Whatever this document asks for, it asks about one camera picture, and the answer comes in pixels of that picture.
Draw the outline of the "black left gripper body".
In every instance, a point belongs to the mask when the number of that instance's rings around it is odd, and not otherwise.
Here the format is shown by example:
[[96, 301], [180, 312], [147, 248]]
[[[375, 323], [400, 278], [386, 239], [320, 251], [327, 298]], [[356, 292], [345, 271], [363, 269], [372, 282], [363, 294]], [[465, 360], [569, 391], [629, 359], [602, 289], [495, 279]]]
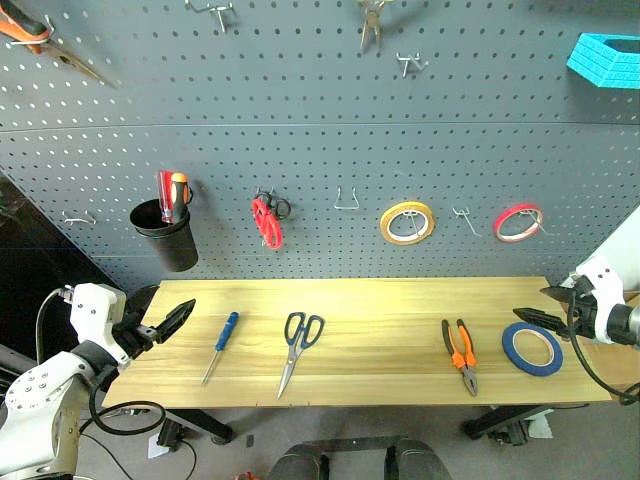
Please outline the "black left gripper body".
[[116, 343], [131, 358], [136, 359], [143, 352], [153, 347], [157, 332], [154, 327], [142, 324], [142, 316], [138, 312], [126, 312], [123, 319], [114, 324], [112, 335]]

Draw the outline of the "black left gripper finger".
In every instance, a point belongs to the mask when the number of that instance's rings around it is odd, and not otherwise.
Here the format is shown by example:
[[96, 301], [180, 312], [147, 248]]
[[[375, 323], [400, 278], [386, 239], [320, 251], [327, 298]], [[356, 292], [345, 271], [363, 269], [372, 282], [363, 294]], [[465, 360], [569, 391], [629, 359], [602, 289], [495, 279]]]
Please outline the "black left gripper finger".
[[154, 341], [164, 343], [175, 334], [187, 321], [194, 309], [193, 305], [178, 305], [170, 311], [165, 320], [155, 327]]
[[154, 328], [157, 335], [173, 335], [187, 321], [196, 304], [195, 299], [185, 301], [170, 311], [165, 320]]

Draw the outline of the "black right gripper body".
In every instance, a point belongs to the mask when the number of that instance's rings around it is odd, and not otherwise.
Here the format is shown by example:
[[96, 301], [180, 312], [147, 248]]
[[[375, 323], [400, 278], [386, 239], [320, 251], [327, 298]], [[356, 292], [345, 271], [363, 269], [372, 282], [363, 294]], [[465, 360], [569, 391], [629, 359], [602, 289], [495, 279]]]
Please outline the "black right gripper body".
[[597, 300], [593, 290], [594, 285], [584, 275], [577, 276], [569, 288], [567, 320], [572, 320], [573, 325], [573, 334], [569, 334], [569, 337], [596, 337]]

